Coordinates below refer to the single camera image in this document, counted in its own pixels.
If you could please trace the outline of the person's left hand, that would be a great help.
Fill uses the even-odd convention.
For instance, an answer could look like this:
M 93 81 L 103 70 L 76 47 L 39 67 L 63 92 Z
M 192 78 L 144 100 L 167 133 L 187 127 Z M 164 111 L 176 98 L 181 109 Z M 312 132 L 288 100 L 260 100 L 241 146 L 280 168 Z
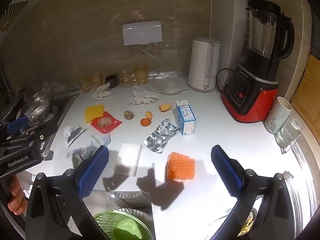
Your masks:
M 15 215 L 19 216 L 26 210 L 28 202 L 24 198 L 23 190 L 16 175 L 12 177 L 10 183 L 10 194 L 11 199 L 8 202 L 8 208 Z

